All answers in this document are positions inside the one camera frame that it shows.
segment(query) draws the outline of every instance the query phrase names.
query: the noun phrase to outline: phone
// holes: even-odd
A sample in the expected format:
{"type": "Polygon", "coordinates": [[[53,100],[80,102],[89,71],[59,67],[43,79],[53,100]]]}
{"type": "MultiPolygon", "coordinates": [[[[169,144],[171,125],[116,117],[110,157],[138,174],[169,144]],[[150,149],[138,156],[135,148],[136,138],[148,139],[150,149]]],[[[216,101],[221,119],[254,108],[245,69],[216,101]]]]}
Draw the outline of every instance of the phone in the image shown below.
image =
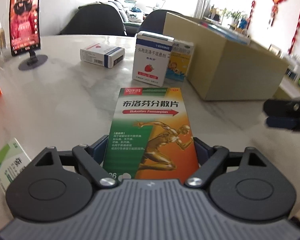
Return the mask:
{"type": "Polygon", "coordinates": [[[9,27],[12,56],[40,49],[39,0],[10,0],[9,27]]]}

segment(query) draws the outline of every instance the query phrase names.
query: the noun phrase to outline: cefaclor suspension box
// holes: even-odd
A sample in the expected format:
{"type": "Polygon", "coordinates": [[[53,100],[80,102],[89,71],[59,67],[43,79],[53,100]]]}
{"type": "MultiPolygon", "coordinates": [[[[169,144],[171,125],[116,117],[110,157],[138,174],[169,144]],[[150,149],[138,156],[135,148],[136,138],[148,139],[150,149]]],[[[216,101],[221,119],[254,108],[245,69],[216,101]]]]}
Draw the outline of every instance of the cefaclor suspension box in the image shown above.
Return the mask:
{"type": "Polygon", "coordinates": [[[31,159],[13,138],[0,150],[0,187],[5,193],[10,183],[31,162],[31,159]]]}
{"type": "Polygon", "coordinates": [[[113,68],[124,59],[124,48],[96,43],[80,49],[80,59],[107,68],[113,68]]]}
{"type": "Polygon", "coordinates": [[[174,38],[141,31],[137,34],[132,78],[162,87],[174,38]]]}

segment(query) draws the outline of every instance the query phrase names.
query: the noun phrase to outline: metal screw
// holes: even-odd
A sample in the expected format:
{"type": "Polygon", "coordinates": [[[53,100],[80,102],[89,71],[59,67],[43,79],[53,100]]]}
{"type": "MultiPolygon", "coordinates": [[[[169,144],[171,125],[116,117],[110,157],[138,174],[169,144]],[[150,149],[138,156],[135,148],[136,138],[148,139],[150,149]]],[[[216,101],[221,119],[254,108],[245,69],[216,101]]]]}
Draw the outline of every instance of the metal screw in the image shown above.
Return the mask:
{"type": "Polygon", "coordinates": [[[297,110],[299,109],[299,107],[300,107],[299,104],[295,104],[295,105],[293,106],[293,110],[294,110],[294,111],[297,111],[297,110]]]}
{"type": "Polygon", "coordinates": [[[193,177],[193,178],[187,179],[187,184],[188,184],[189,186],[196,187],[196,186],[202,185],[202,184],[203,184],[203,181],[202,181],[202,179],[200,179],[200,178],[193,177]]]}
{"type": "Polygon", "coordinates": [[[151,181],[151,182],[149,182],[148,184],[147,184],[147,186],[149,186],[149,187],[152,187],[152,186],[154,186],[155,185],[155,183],[153,182],[153,181],[151,181]]]}
{"type": "Polygon", "coordinates": [[[113,178],[102,178],[99,183],[104,187],[111,187],[115,184],[115,179],[113,178]]]}

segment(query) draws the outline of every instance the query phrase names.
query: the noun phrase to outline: marble table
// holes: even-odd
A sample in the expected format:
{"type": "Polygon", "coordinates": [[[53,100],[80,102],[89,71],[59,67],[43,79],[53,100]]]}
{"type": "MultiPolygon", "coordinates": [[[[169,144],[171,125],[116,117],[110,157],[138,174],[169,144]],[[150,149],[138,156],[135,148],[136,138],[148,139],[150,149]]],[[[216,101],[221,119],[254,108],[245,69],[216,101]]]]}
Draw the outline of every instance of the marble table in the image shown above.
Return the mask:
{"type": "MultiPolygon", "coordinates": [[[[48,145],[69,150],[107,134],[120,88],[150,86],[131,79],[134,50],[132,37],[51,36],[42,38],[49,59],[39,68],[18,70],[28,55],[10,59],[0,69],[0,149],[15,137],[34,158],[48,145]],[[125,59],[113,69],[81,62],[80,48],[94,42],[124,47],[125,59]]],[[[232,151],[258,148],[295,186],[300,208],[300,133],[267,128],[263,102],[204,102],[187,81],[165,86],[181,87],[194,136],[232,151]]],[[[0,189],[0,229],[11,219],[0,189]]]]}

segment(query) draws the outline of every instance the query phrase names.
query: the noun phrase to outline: cartoon illustration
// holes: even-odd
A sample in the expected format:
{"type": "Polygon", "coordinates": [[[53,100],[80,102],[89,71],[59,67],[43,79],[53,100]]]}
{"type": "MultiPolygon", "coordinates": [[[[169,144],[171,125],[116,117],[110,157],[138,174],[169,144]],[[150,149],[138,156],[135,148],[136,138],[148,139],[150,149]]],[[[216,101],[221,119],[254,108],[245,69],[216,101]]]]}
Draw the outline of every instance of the cartoon illustration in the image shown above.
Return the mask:
{"type": "Polygon", "coordinates": [[[155,138],[148,141],[145,152],[141,159],[138,171],[140,170],[158,170],[158,171],[173,171],[177,168],[174,162],[167,157],[165,154],[161,153],[159,148],[168,143],[176,143],[180,149],[185,150],[192,142],[191,139],[183,143],[179,136],[180,134],[189,134],[190,127],[188,125],[182,125],[179,129],[175,130],[163,122],[137,122],[135,126],[139,128],[146,125],[158,125],[161,126],[165,131],[157,135],[155,138]],[[145,164],[146,160],[156,162],[155,164],[145,164]]]}
{"type": "Polygon", "coordinates": [[[171,69],[174,73],[178,74],[180,71],[177,70],[177,63],[176,62],[172,62],[169,64],[169,69],[171,69]]]}
{"type": "Polygon", "coordinates": [[[154,70],[154,68],[151,65],[146,65],[146,67],[145,67],[146,72],[151,72],[153,70],[154,70]]]}

